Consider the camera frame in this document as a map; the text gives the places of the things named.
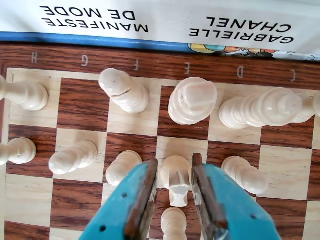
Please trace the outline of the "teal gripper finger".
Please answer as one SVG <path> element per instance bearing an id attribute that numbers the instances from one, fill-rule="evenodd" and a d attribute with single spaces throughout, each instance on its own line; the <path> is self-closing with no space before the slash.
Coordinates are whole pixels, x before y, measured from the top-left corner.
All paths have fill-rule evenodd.
<path id="1" fill-rule="evenodd" d="M 192 156 L 192 193 L 206 240 L 279 240 L 272 217 L 221 168 Z"/>
<path id="2" fill-rule="evenodd" d="M 145 240 L 157 200 L 156 159 L 134 167 L 86 226 L 82 240 Z"/>

